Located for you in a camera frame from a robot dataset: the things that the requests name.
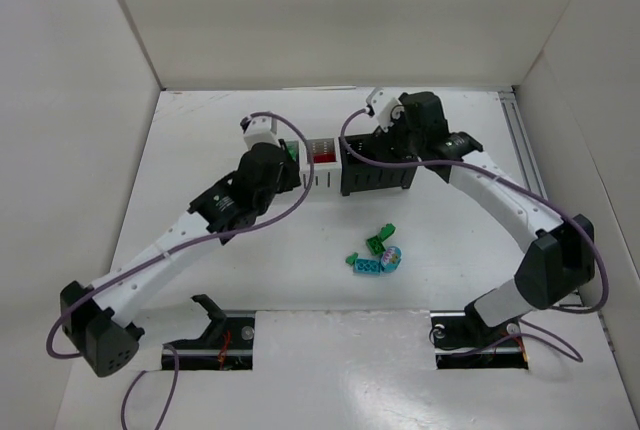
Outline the green and blue lego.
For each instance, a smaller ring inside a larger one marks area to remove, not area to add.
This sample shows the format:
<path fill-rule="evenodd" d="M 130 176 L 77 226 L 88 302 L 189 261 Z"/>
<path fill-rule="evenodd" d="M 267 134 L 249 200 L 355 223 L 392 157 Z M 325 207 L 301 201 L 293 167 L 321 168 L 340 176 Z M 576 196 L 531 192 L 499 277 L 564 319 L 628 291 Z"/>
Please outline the green and blue lego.
<path fill-rule="evenodd" d="M 297 141 L 286 141 L 286 149 L 294 161 L 299 160 L 299 144 Z"/>

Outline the red rounded lego brick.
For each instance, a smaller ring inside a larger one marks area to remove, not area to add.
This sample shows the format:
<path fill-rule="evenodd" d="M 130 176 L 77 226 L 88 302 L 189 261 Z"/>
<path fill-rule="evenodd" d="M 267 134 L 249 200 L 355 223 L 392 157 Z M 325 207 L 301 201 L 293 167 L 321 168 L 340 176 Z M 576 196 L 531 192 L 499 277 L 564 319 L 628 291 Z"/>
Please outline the red rounded lego brick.
<path fill-rule="evenodd" d="M 336 155 L 334 153 L 317 154 L 313 156 L 315 164 L 335 163 Z"/>

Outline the green square lego brick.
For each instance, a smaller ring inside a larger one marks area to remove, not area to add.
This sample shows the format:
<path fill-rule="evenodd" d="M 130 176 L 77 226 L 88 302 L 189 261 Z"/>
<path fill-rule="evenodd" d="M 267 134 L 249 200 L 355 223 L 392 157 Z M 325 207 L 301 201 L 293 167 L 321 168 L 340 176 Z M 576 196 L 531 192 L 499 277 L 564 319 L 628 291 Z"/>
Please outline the green square lego brick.
<path fill-rule="evenodd" d="M 382 255 L 386 251 L 386 247 L 379 236 L 369 237 L 365 241 L 366 247 L 373 256 Z"/>

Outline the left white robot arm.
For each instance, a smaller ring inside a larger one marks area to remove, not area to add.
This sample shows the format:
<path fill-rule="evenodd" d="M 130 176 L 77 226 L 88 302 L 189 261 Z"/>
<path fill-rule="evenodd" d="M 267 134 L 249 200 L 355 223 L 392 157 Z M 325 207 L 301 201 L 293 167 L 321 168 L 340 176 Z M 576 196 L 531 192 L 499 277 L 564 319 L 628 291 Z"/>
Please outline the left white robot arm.
<path fill-rule="evenodd" d="M 301 185 L 300 165 L 284 140 L 258 142 L 236 170 L 192 200 L 185 213 L 128 264 L 83 286 L 67 284 L 59 294 L 62 331 L 99 378 L 125 367 L 149 342 L 139 313 L 171 280 L 201 257 L 209 245 L 224 246 L 237 235 L 273 225 L 260 222 L 274 198 Z"/>

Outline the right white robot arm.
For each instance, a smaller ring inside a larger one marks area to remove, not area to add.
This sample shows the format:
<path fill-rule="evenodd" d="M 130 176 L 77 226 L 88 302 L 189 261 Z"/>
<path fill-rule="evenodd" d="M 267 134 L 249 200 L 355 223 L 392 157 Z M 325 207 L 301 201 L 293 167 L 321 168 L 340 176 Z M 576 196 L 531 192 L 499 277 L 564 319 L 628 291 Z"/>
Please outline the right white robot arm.
<path fill-rule="evenodd" d="M 427 162 L 446 183 L 475 200 L 515 240 L 524 257 L 514 276 L 472 301 L 466 313 L 487 328 L 546 310 L 595 276 L 590 221 L 567 218 L 533 199 L 466 132 L 452 132 L 432 92 L 395 96 L 383 89 L 366 99 L 375 134 L 389 147 Z"/>

